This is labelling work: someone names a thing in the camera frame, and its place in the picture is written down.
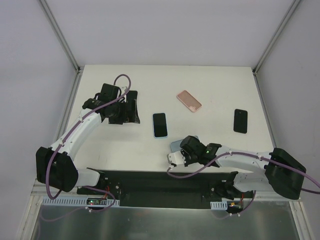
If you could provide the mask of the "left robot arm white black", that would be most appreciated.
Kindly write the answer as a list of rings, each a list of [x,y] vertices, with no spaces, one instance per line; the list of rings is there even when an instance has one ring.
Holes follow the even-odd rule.
[[[77,152],[87,137],[105,120],[109,124],[139,124],[136,90],[121,91],[118,86],[103,84],[101,91],[89,98],[71,127],[50,147],[40,147],[35,155],[37,181],[63,192],[88,186],[99,195],[105,191],[102,172],[76,168]]]

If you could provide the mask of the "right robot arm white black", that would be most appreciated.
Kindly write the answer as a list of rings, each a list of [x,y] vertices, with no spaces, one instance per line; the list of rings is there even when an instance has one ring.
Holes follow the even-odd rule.
[[[179,144],[185,166],[199,163],[208,167],[236,168],[243,172],[225,184],[225,192],[237,197],[242,192],[271,191],[298,200],[306,168],[282,148],[272,152],[247,152],[218,143],[204,145],[194,136],[187,136]]]

